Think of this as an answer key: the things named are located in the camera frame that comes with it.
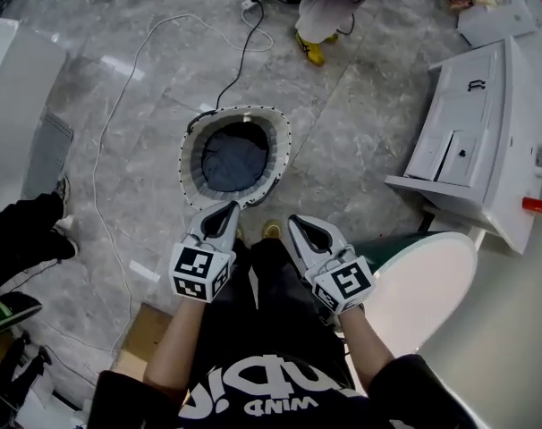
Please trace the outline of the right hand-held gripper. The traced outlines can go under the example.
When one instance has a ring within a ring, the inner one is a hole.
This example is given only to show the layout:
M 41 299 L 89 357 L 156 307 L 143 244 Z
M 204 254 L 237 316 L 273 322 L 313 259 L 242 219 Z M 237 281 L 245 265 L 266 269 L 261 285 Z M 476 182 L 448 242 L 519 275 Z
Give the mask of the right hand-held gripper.
M 370 271 L 366 258 L 345 244 L 343 235 L 331 223 L 315 216 L 292 214 L 288 219 L 289 233 L 299 258 L 307 268 L 304 276 L 311 293 L 333 314 L 360 305 L 375 288 L 377 278 Z M 328 252 L 318 262 L 319 254 Z

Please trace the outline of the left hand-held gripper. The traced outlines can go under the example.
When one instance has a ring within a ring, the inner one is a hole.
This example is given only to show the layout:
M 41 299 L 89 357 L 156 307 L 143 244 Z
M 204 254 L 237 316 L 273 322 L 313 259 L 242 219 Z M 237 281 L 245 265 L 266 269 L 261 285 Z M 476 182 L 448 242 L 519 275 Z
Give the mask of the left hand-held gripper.
M 168 267 L 175 295 L 205 303 L 214 301 L 231 278 L 240 212 L 237 202 L 225 201 L 192 218 L 190 234 L 174 244 Z M 216 245 L 205 240 L 216 240 Z

